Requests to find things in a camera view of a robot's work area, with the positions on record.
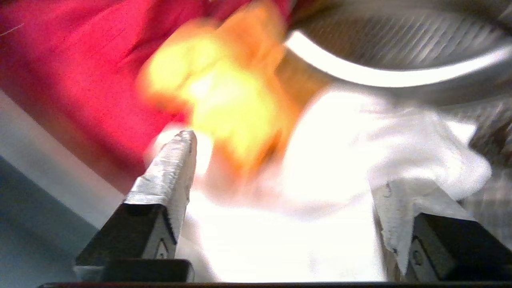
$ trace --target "red fabric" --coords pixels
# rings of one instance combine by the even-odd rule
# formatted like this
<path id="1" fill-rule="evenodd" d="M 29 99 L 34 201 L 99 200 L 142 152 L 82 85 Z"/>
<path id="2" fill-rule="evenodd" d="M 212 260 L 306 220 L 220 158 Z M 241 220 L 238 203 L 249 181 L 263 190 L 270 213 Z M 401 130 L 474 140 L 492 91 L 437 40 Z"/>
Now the red fabric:
<path id="1" fill-rule="evenodd" d="M 185 119 L 139 101 L 133 82 L 140 67 L 183 23 L 205 16 L 223 20 L 247 2 L 3 1 L 0 88 L 17 102 L 62 112 L 140 175 L 150 141 L 170 121 Z M 287 16 L 291 1 L 276 2 Z"/>

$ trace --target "red cloth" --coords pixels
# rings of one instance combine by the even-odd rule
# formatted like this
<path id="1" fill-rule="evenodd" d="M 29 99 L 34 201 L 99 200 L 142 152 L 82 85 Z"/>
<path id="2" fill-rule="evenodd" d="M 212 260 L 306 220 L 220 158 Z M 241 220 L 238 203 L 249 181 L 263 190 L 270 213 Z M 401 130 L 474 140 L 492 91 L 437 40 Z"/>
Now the red cloth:
<path id="1" fill-rule="evenodd" d="M 188 20 L 223 20 L 249 1 L 2 1 L 0 88 L 17 102 L 62 112 L 140 175 L 150 141 L 184 120 L 139 101 L 133 83 L 140 67 Z M 289 15 L 291 0 L 275 1 Z"/>

